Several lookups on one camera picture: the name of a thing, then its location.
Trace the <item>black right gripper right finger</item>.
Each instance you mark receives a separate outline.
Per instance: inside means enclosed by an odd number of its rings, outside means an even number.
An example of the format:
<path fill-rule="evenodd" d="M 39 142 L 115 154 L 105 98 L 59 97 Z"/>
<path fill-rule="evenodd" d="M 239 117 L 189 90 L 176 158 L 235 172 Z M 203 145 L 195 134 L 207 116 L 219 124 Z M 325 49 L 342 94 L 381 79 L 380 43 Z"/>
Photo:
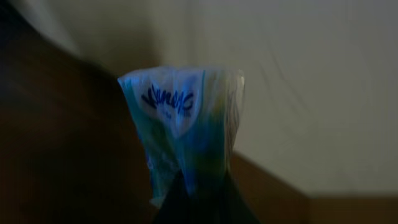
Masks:
<path fill-rule="evenodd" d="M 260 224 L 227 172 L 221 187 L 198 204 L 201 224 Z"/>

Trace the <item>teal kleenex tissue pack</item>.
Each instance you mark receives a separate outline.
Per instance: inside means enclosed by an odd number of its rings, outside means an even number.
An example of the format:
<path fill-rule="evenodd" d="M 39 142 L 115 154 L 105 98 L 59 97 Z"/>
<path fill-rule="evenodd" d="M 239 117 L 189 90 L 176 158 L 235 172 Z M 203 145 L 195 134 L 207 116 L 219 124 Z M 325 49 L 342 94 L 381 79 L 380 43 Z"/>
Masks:
<path fill-rule="evenodd" d="M 163 204 L 177 174 L 189 196 L 215 193 L 239 128 L 243 72 L 155 67 L 129 72 L 118 83 L 146 152 L 151 203 Z"/>

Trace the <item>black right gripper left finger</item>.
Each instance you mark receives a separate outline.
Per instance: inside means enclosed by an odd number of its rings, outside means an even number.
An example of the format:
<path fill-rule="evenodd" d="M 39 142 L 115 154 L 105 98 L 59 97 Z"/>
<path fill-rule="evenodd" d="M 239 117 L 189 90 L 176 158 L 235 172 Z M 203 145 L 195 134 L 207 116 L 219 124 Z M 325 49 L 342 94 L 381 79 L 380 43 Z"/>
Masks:
<path fill-rule="evenodd" d="M 178 171 L 152 224 L 197 223 L 194 208 L 195 203 L 187 193 L 183 174 Z"/>

